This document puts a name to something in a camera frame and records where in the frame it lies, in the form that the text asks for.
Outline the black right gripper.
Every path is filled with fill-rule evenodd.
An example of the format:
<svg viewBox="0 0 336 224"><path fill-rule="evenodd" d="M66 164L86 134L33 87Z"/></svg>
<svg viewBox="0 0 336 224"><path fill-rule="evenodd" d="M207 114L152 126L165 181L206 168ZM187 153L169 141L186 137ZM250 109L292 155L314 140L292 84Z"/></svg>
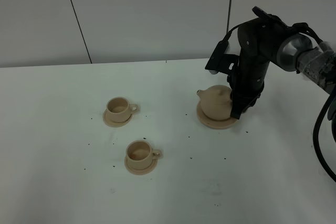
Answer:
<svg viewBox="0 0 336 224"><path fill-rule="evenodd" d="M282 42L288 38L287 25L275 15L255 6L257 18L244 22L237 29L240 45L238 66L232 77L232 109L230 117L240 119L253 107L264 88L264 78L271 61L276 60Z"/></svg>

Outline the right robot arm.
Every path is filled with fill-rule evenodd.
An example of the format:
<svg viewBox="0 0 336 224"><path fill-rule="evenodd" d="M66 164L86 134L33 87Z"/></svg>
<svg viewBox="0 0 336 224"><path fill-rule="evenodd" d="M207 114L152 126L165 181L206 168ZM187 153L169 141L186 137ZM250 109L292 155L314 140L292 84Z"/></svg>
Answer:
<svg viewBox="0 0 336 224"><path fill-rule="evenodd" d="M298 72L331 93L335 87L335 52L307 23L286 25L278 16L255 6L255 19L235 26L240 53L229 74L231 117L239 119L264 89L270 63Z"/></svg>

